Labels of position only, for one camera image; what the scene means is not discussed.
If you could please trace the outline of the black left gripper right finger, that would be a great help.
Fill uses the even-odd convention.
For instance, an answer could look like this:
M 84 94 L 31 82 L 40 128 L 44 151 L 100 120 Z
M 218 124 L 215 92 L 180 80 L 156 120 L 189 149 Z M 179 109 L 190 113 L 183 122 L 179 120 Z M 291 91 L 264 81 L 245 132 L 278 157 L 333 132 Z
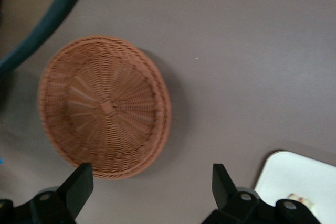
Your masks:
M 238 190 L 223 164 L 214 164 L 212 193 L 217 209 L 203 223 L 319 223 L 304 204 L 281 199 L 265 203 L 254 190 Z

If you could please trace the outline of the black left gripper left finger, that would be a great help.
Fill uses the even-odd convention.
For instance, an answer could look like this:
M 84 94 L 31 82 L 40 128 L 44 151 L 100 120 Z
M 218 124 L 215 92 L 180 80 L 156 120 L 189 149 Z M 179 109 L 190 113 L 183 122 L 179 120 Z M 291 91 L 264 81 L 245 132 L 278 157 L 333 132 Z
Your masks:
M 92 192 L 92 164 L 82 163 L 56 190 L 44 189 L 20 206 L 1 199 L 1 223 L 75 223 Z

